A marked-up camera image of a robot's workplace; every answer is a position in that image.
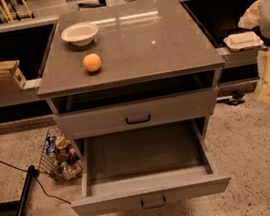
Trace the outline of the orange fruit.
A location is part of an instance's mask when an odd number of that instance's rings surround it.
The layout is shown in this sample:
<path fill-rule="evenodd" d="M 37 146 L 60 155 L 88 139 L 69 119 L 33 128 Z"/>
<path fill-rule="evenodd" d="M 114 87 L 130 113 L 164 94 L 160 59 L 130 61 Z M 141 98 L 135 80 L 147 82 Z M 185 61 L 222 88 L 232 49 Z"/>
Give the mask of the orange fruit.
<path fill-rule="evenodd" d="M 89 72 L 98 71 L 101 67 L 102 60 L 97 54 L 88 54 L 83 59 L 83 67 Z"/>

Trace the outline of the grey drawer cabinet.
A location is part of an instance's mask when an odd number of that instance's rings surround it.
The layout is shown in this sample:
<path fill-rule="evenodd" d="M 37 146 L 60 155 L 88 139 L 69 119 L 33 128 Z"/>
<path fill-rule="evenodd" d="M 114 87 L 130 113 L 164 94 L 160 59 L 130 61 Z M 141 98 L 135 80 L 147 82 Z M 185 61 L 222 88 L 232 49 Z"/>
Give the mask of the grey drawer cabinet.
<path fill-rule="evenodd" d="M 58 28 L 98 26 L 86 47 L 55 35 L 38 94 L 54 117 L 125 103 L 217 90 L 224 61 L 178 0 L 144 0 L 62 15 Z M 88 54 L 98 71 L 83 67 Z"/>

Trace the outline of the open grey middle drawer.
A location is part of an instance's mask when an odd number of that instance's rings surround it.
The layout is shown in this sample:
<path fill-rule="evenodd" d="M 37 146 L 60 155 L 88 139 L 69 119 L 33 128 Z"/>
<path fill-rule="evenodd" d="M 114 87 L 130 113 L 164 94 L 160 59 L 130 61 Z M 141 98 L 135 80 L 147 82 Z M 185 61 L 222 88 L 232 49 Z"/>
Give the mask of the open grey middle drawer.
<path fill-rule="evenodd" d="M 153 209 L 226 191 L 194 120 L 86 138 L 79 216 Z"/>

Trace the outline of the closed grey top drawer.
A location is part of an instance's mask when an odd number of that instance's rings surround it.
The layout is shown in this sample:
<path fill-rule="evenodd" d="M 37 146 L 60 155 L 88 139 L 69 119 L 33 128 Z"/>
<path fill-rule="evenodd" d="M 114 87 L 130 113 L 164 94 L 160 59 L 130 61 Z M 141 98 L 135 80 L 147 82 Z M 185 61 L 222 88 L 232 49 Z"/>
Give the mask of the closed grey top drawer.
<path fill-rule="evenodd" d="M 70 140 L 180 122 L 212 115 L 217 93 L 216 89 L 211 89 L 164 99 L 58 114 L 55 116 L 55 122 L 64 136 Z"/>

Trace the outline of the black object on floor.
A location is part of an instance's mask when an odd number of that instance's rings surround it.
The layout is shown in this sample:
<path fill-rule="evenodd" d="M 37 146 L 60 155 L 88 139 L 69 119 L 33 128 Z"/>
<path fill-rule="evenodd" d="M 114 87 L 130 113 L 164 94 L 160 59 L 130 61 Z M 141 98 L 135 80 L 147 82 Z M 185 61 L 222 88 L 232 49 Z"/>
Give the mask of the black object on floor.
<path fill-rule="evenodd" d="M 223 103 L 227 105 L 240 105 L 244 102 L 244 94 L 241 91 L 233 91 L 232 94 L 226 94 L 225 96 L 219 96 L 217 103 Z"/>

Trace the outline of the white foam takeout container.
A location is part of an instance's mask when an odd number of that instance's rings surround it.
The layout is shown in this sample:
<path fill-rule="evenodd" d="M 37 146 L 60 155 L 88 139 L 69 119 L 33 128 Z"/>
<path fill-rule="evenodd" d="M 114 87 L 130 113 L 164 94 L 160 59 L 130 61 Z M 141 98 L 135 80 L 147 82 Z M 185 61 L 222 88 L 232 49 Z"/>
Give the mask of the white foam takeout container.
<path fill-rule="evenodd" d="M 262 39 L 255 32 L 241 32 L 229 35 L 223 40 L 224 44 L 233 52 L 255 49 L 262 46 Z"/>

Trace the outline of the crumpled plastic bag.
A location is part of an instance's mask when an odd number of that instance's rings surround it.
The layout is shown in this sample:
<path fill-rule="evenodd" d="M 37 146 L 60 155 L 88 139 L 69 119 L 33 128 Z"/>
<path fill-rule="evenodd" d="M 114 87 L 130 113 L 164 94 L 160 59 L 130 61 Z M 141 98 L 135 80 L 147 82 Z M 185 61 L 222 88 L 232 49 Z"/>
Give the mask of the crumpled plastic bag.
<path fill-rule="evenodd" d="M 255 26 L 259 25 L 259 3 L 260 1 L 257 0 L 252 3 L 240 17 L 238 21 L 238 27 L 243 29 L 253 29 Z"/>

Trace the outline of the white paper bowl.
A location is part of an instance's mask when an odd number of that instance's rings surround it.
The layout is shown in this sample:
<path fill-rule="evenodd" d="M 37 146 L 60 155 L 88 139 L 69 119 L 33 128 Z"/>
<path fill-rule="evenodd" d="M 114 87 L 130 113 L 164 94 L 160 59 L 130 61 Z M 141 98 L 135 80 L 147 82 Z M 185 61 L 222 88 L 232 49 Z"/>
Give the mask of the white paper bowl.
<path fill-rule="evenodd" d="M 98 30 L 98 26 L 93 23 L 78 23 L 65 28 L 61 37 L 63 41 L 76 47 L 86 46 L 92 43 Z"/>

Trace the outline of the brown cardboard box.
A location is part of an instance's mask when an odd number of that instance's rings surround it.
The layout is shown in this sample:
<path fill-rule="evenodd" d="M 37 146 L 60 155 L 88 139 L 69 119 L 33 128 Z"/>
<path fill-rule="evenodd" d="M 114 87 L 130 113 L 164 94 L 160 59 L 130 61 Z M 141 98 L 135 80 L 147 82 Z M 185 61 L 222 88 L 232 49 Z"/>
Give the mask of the brown cardboard box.
<path fill-rule="evenodd" d="M 0 61 L 0 94 L 22 91 L 27 79 L 20 69 L 19 60 Z"/>

